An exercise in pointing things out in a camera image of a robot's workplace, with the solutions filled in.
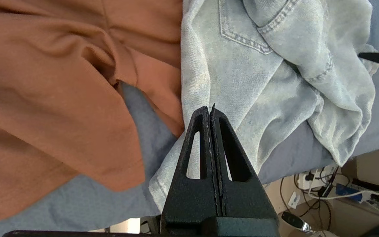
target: orange shirt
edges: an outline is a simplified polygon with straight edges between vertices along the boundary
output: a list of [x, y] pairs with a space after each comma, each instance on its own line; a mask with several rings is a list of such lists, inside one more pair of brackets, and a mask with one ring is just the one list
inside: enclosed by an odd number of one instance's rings
[[118, 83], [183, 132], [181, 18], [179, 0], [0, 0], [0, 220], [79, 173], [144, 181]]

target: denim fabric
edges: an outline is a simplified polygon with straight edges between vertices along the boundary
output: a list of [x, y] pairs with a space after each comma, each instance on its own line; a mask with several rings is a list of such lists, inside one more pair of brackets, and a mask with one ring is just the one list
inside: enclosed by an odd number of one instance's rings
[[[271, 151], [305, 120], [343, 165], [366, 130], [375, 97], [357, 53], [370, 31], [364, 0], [184, 0], [182, 107], [224, 112], [259, 172]], [[163, 207], [183, 134], [150, 180]], [[194, 140], [187, 176], [199, 177]]]

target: pocket stitching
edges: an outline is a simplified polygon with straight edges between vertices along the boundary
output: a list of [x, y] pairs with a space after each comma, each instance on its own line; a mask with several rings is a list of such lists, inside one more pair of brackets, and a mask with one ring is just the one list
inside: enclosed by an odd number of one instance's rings
[[223, 37], [230, 39], [234, 42], [240, 43], [241, 45], [245, 45], [247, 47], [256, 49], [263, 54], [269, 54], [273, 52], [270, 46], [267, 45], [265, 42], [255, 42], [252, 39], [247, 39], [246, 37], [233, 32], [230, 28], [227, 14], [228, 12], [226, 12], [225, 14], [223, 13], [224, 11], [226, 11], [226, 6], [224, 6], [224, 4], [224, 0], [219, 0], [220, 33]]
[[324, 77], [333, 69], [333, 57], [328, 53], [328, 62], [325, 65], [325, 71], [315, 77], [305, 78], [306, 81], [322, 81]]
[[289, 0], [285, 4], [285, 6], [280, 10], [278, 15], [272, 19], [268, 24], [266, 24], [263, 27], [258, 28], [258, 32], [261, 34], [269, 33], [270, 31], [273, 31], [276, 27], [282, 23], [286, 17], [289, 15], [289, 13], [295, 8], [296, 4], [299, 2], [299, 0]]

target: white power strip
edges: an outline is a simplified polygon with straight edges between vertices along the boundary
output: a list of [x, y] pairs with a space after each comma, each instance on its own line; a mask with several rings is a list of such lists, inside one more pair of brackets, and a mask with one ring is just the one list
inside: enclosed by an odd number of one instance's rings
[[306, 189], [310, 189], [310, 186], [312, 186], [311, 187], [312, 189], [324, 186], [327, 183], [327, 180], [330, 178], [328, 177], [328, 175], [333, 174], [336, 168], [337, 168], [337, 164], [334, 163], [331, 165], [327, 165], [322, 172], [321, 170], [318, 170], [317, 172], [316, 170], [311, 171], [311, 173], [315, 175], [313, 180], [306, 180], [306, 177], [308, 176], [310, 172], [304, 172], [304, 173], [299, 174], [299, 178], [298, 178], [299, 188], [306, 190]]

